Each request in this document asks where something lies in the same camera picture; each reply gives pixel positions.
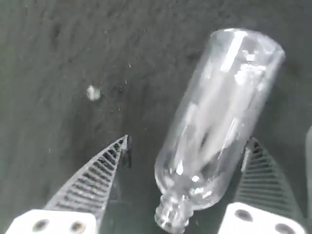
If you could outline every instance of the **black table surface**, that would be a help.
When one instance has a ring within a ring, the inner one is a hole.
[[[306,213],[304,141],[312,125],[312,1],[0,0],[0,228],[42,207],[84,163],[124,134],[132,168],[111,234],[163,233],[154,161],[209,34],[268,34],[287,59],[254,135],[274,155]],[[87,87],[101,88],[90,102]],[[216,233],[235,179],[186,233]]]

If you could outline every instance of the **small debris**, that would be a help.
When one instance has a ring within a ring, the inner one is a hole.
[[[101,91],[98,88],[95,88],[94,86],[90,85],[87,89],[87,97],[91,101],[99,100],[101,97]]]

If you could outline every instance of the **bottle threaded neck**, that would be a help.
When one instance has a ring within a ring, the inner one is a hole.
[[[155,222],[169,233],[181,234],[189,225],[189,218],[192,215],[193,209],[188,199],[169,191],[160,198],[160,205],[156,208]]]

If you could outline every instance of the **bottle neck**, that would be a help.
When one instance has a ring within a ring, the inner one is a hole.
[[[181,234],[189,225],[191,216],[193,216],[193,209],[188,198],[182,193],[168,190],[160,198],[155,221],[163,230],[172,234]]]

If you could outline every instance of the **clear glass bottle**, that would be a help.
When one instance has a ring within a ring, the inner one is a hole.
[[[224,195],[285,53],[259,32],[211,35],[155,164],[155,221],[182,233],[193,210]]]

